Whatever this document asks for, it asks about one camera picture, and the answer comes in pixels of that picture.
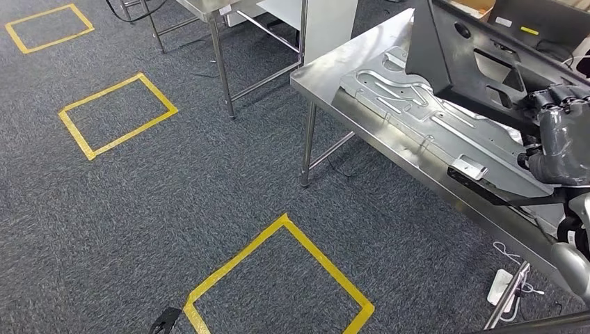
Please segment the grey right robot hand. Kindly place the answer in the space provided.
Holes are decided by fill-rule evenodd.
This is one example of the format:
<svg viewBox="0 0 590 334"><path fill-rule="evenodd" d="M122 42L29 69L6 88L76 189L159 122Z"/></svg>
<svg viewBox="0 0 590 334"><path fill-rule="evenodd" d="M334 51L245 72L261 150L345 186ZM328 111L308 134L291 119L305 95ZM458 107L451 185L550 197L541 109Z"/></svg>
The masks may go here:
<svg viewBox="0 0 590 334"><path fill-rule="evenodd" d="M518 165L545 184L589 186L589 89L551 85L526 100L539 134L522 135Z"/></svg>

